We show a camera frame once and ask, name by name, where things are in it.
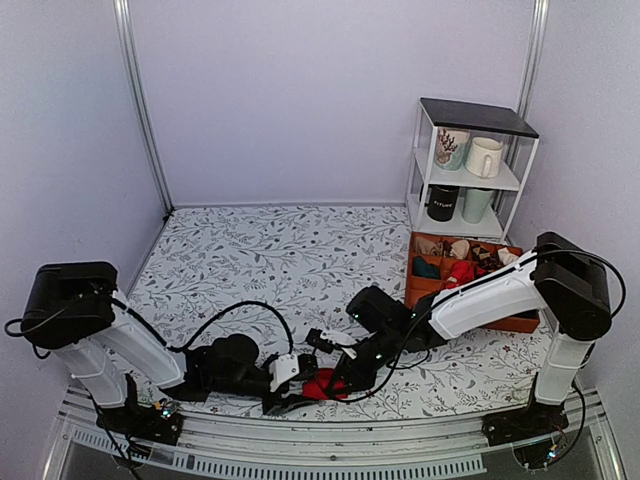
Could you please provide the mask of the red sock pair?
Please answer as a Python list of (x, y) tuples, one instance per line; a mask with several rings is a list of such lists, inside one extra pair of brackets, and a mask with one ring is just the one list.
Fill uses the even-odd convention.
[[(324, 388), (326, 387), (326, 384), (328, 383), (329, 377), (331, 375), (331, 373), (333, 372), (333, 369), (331, 368), (322, 368), (323, 369), (323, 375), (322, 375), (322, 380), (320, 381), (320, 385), (323, 387), (323, 392), (324, 392)], [(327, 395), (324, 393), (323, 395), (308, 395), (311, 397), (314, 397), (318, 400), (329, 400), (327, 398)]]

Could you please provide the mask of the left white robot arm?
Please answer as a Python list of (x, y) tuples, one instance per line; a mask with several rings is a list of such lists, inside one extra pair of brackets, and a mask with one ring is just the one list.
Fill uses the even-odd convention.
[(315, 375), (314, 356), (287, 351), (260, 364), (257, 343), (239, 333), (199, 347), (191, 342), (173, 347), (128, 305), (117, 286), (117, 270), (108, 262), (40, 267), (18, 324), (16, 336), (55, 353), (128, 434), (141, 433), (149, 415), (125, 396), (125, 375), (108, 350), (173, 400), (199, 403), (212, 393), (253, 397), (269, 416), (317, 402), (289, 390), (290, 382)]

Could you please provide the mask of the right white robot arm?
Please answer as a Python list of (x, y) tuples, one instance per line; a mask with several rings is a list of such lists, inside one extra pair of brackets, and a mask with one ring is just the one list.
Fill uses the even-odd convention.
[(517, 415), (517, 427), (537, 436), (552, 424), (555, 406), (595, 342), (611, 328), (617, 311), (610, 305), (607, 275), (614, 267), (564, 237), (546, 232), (516, 261), (454, 289), (420, 297), (413, 306), (392, 299), (377, 286), (361, 290), (347, 313), (370, 332), (343, 355), (324, 394), (351, 401), (379, 389), (383, 367), (395, 369), (402, 352), (439, 347), (476, 328), (525, 311), (538, 311), (556, 323), (554, 337), (532, 387), (534, 400)]

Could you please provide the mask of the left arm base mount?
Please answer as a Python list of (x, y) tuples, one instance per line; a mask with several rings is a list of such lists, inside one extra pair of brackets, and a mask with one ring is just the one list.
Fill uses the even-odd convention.
[(97, 407), (96, 425), (105, 431), (123, 434), (128, 439), (141, 439), (176, 446), (184, 417), (178, 412), (179, 404), (162, 398), (153, 406), (138, 402), (137, 386), (130, 374), (125, 375), (126, 398), (117, 408)]

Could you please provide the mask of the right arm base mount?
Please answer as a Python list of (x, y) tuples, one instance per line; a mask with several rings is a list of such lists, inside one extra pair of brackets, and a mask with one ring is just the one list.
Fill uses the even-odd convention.
[(564, 404), (547, 405), (531, 394), (525, 407), (485, 415), (482, 433), (490, 446), (517, 443), (544, 436), (544, 439), (513, 449), (516, 461), (526, 470), (549, 467), (568, 446), (564, 430), (569, 422)]

